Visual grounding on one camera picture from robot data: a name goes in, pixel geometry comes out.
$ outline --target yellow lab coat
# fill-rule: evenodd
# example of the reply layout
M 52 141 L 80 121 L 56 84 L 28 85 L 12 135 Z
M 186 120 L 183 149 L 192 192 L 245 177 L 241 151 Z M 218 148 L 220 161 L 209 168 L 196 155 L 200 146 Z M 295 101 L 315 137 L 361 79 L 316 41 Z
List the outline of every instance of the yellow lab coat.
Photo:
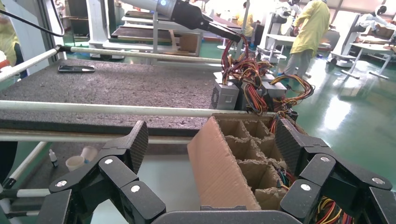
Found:
M 0 9 L 5 10 L 0 1 Z M 16 54 L 14 46 L 19 43 L 14 27 L 8 16 L 0 14 L 0 50 L 4 52 L 11 66 L 15 65 Z
M 321 0 L 310 1 L 303 12 L 294 21 L 294 26 L 301 27 L 290 53 L 299 53 L 308 49 L 313 50 L 312 57 L 316 55 L 319 41 L 322 39 L 330 25 L 330 10 Z
M 245 9 L 241 13 L 238 13 L 235 16 L 235 18 L 238 20 L 237 21 L 238 26 L 242 27 L 243 19 L 245 18 Z M 247 36 L 247 37 L 253 36 L 252 24 L 253 24 L 253 14 L 248 13 L 247 14 L 247 21 L 246 21 L 246 28 L 245 28 L 245 36 Z

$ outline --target power supply cable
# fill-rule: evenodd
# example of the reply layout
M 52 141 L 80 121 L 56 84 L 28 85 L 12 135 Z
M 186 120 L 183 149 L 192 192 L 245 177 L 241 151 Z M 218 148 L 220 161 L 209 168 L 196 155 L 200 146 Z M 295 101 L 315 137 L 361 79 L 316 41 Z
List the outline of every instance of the power supply cable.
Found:
M 21 18 L 21 17 L 19 17 L 19 16 L 17 16 L 17 15 L 12 14 L 12 13 L 9 13 L 9 12 L 7 12 L 7 11 L 5 11 L 5 10 L 1 10 L 1 9 L 0 9 L 0 13 L 2 13 L 2 14 L 4 14 L 4 15 L 8 15 L 9 17 L 12 17 L 12 18 L 14 18 L 14 19 L 16 19 L 16 20 L 19 20 L 19 21 L 21 21 L 21 22 L 23 22 L 23 23 L 26 23 L 26 24 L 28 24 L 28 25 L 30 25 L 30 26 L 33 26 L 34 28 L 37 28 L 37 29 L 39 29 L 39 30 L 41 30 L 41 31 L 43 31 L 43 32 L 45 32 L 45 33 L 47 33 L 47 34 L 50 34 L 50 35 L 53 35 L 53 36 L 63 37 L 63 36 L 64 36 L 64 28 L 63 28 L 62 22 L 61 22 L 61 20 L 60 20 L 60 18 L 59 18 L 59 15 L 58 15 L 58 13 L 57 13 L 57 8 L 55 7 L 54 0 L 51 0 L 51 5 L 52 5 L 52 8 L 54 9 L 54 13 L 55 13 L 55 15 L 56 15 L 56 17 L 57 17 L 57 21 L 58 21 L 59 27 L 61 28 L 61 34 L 56 34 L 56 33 L 52 32 L 52 31 L 50 31 L 50 30 L 47 30 L 47 29 L 45 29 L 45 28 L 42 28 L 42 27 L 40 27 L 40 26 L 38 26 L 38 25 L 36 25 L 36 24 L 30 22 L 30 21 L 27 21 L 26 19 L 23 19 L 23 18 Z

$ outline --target computer power supply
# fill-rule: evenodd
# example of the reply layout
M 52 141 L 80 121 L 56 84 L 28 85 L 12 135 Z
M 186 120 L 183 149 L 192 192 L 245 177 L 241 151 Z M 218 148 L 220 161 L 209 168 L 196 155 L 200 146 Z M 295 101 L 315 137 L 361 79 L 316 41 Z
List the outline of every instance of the computer power supply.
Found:
M 234 110 L 239 89 L 233 83 L 222 85 L 214 82 L 210 109 Z

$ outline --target gray foam pad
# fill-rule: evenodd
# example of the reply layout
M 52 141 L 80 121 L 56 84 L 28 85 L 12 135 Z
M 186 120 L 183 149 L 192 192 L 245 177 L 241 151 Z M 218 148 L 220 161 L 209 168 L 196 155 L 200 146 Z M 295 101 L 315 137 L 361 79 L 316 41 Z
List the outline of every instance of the gray foam pad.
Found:
M 60 74 L 59 65 L 94 65 L 92 74 Z M 0 92 L 1 100 L 209 108 L 214 77 L 205 70 L 150 65 L 60 60 Z M 0 111 L 0 128 L 129 133 L 138 120 L 149 129 L 200 129 L 206 118 L 130 116 L 71 112 Z M 81 125 L 91 125 L 83 130 Z

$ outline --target green floor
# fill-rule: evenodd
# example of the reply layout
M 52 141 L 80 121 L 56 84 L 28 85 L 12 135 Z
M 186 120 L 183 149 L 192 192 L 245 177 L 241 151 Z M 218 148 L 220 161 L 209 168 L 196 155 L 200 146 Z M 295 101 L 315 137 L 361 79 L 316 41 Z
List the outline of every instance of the green floor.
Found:
M 204 42 L 201 57 L 220 58 L 222 50 L 216 47 L 219 44 Z M 125 59 L 126 63 L 131 61 L 134 60 Z M 275 70 L 282 71 L 285 65 L 281 62 Z M 315 93 L 294 109 L 300 114 L 298 124 L 309 135 L 322 138 L 343 158 L 385 176 L 396 186 L 396 67 L 390 64 L 385 70 L 383 75 L 389 80 L 367 73 L 381 66 L 382 62 L 370 58 L 359 61 L 355 72 L 361 78 L 356 80 L 316 59 L 308 70 L 312 74 L 308 81 L 316 86 Z M 12 83 L 13 80 L 0 83 L 0 89 Z M 20 145 L 16 166 L 33 147 L 34 144 Z

